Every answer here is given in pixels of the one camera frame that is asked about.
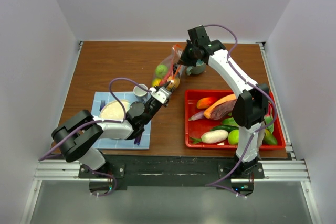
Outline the grey small cup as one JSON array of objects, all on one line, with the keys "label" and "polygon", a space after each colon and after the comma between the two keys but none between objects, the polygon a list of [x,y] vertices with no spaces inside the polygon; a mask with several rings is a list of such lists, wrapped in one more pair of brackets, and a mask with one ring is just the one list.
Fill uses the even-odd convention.
[{"label": "grey small cup", "polygon": [[148,87],[145,84],[135,85],[133,93],[139,101],[145,102],[148,98]]}]

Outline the blue knife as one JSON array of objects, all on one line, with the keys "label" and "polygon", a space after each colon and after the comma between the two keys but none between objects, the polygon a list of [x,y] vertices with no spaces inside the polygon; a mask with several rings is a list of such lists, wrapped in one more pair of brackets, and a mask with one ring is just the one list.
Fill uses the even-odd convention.
[{"label": "blue knife", "polygon": [[140,134],[139,136],[137,136],[134,140],[134,145],[139,146],[141,143],[141,138],[142,138],[142,134]]}]

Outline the red plastic tray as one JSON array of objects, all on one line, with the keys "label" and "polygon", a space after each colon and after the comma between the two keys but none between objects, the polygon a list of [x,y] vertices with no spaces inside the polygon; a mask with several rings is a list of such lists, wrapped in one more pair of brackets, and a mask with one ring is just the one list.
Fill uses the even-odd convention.
[{"label": "red plastic tray", "polygon": [[224,149],[235,150],[237,145],[230,145],[228,140],[220,143],[205,144],[196,143],[193,139],[200,138],[203,133],[210,131],[212,128],[219,126],[220,121],[209,119],[199,119],[190,121],[189,118],[201,111],[196,107],[198,100],[206,97],[216,97],[218,99],[233,94],[232,90],[211,90],[211,89],[188,89],[184,94],[185,103],[185,144],[189,148],[203,148],[203,149]]}]

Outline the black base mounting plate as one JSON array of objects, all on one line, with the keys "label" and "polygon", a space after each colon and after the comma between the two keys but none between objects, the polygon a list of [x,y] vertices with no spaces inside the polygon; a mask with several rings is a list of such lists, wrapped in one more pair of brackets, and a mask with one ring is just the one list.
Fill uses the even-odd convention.
[{"label": "black base mounting plate", "polygon": [[227,177],[236,164],[229,157],[105,155],[105,158],[106,164],[97,174],[85,166],[79,169],[79,178],[90,180],[91,192],[126,190],[129,186],[202,187],[215,182],[250,195],[254,182],[265,177],[261,163]]}]

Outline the orange toy fruit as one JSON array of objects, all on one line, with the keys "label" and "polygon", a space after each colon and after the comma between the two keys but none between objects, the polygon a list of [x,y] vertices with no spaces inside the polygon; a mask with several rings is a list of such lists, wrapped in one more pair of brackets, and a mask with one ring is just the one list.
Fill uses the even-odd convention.
[{"label": "orange toy fruit", "polygon": [[171,85],[173,88],[177,88],[180,85],[180,79],[178,77],[175,77],[171,80]]}]

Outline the blue checked placemat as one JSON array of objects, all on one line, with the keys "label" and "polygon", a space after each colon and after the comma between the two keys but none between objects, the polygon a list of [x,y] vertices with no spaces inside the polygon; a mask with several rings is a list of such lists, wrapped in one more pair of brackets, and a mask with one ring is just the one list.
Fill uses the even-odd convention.
[{"label": "blue checked placemat", "polygon": [[[130,103],[140,101],[133,92],[116,92],[115,95],[119,100],[127,100]],[[105,101],[105,105],[115,99],[109,92],[95,92],[91,114],[98,116],[100,114],[101,102]],[[98,139],[93,147],[100,150],[148,150],[150,148],[151,122],[144,127],[139,145],[134,140],[112,140],[109,138]]]}]

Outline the cream and blue plate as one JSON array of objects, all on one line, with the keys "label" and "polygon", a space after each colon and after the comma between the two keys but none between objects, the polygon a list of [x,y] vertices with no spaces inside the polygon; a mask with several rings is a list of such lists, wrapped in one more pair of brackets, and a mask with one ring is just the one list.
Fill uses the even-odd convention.
[{"label": "cream and blue plate", "polygon": [[112,101],[100,111],[99,117],[107,120],[122,121],[125,116],[122,106],[118,101]]}]

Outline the green lime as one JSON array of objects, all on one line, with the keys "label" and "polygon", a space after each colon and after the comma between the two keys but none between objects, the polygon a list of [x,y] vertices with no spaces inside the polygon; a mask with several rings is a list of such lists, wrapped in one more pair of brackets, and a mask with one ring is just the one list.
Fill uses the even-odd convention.
[{"label": "green lime", "polygon": [[159,64],[155,69],[155,74],[158,78],[163,78],[168,72],[168,67],[164,64]]}]

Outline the pink dragon fruit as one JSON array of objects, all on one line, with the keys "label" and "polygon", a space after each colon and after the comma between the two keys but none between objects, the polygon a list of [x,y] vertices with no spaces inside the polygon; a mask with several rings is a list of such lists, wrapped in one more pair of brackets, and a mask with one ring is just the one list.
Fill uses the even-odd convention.
[{"label": "pink dragon fruit", "polygon": [[264,123],[266,126],[266,129],[270,132],[274,132],[274,123],[273,123],[273,116],[271,114],[267,114],[264,116]]}]

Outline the red chili pepper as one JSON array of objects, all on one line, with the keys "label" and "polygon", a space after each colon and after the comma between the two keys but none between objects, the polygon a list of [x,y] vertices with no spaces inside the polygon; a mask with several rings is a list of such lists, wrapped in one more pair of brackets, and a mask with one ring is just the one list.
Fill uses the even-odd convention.
[{"label": "red chili pepper", "polygon": [[173,74],[171,74],[171,73],[168,73],[168,74],[166,74],[163,78],[162,78],[162,83],[163,84],[165,84],[166,82],[168,82],[168,81],[170,81],[171,79],[172,79],[172,77],[173,77]]}]

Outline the yellow lemon toy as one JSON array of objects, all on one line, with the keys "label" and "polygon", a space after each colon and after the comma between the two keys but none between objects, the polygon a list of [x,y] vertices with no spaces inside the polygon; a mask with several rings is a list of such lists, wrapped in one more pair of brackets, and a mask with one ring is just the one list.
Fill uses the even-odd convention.
[{"label": "yellow lemon toy", "polygon": [[153,81],[152,81],[152,86],[159,86],[162,84],[162,79],[160,78],[155,78]]}]

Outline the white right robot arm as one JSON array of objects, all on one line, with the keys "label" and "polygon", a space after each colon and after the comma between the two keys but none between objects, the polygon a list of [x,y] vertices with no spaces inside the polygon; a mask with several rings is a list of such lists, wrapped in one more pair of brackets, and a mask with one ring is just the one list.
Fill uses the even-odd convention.
[{"label": "white right robot arm", "polygon": [[265,132],[264,116],[271,101],[269,87],[249,77],[231,57],[219,40],[211,40],[206,26],[188,30],[189,40],[179,63],[195,66],[198,60],[214,69],[230,86],[236,96],[233,117],[239,125],[239,142],[235,157],[237,163],[227,174],[246,178],[257,164],[259,148]]}]

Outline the green apple right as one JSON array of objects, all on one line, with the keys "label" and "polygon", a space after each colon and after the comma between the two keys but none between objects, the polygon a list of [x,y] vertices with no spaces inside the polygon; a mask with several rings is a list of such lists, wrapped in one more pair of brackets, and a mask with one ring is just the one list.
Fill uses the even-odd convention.
[{"label": "green apple right", "polygon": [[238,145],[239,143],[239,130],[232,130],[228,135],[228,143],[230,145]]}]

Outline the clear orange zip top bag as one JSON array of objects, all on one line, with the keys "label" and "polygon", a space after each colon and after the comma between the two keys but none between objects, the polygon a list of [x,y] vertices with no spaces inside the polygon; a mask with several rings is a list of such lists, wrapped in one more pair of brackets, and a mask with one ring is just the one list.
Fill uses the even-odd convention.
[{"label": "clear orange zip top bag", "polygon": [[168,83],[166,88],[169,91],[174,91],[178,88],[185,69],[185,66],[178,64],[182,52],[181,46],[175,44],[172,47],[171,54],[157,65],[152,80],[153,87]]}]

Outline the blue fork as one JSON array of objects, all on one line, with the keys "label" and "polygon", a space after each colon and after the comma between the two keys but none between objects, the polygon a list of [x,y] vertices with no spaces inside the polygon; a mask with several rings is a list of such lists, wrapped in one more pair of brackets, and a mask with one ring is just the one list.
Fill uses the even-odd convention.
[{"label": "blue fork", "polygon": [[105,100],[101,100],[99,111],[101,111],[105,107],[105,105],[106,105],[106,101]]}]

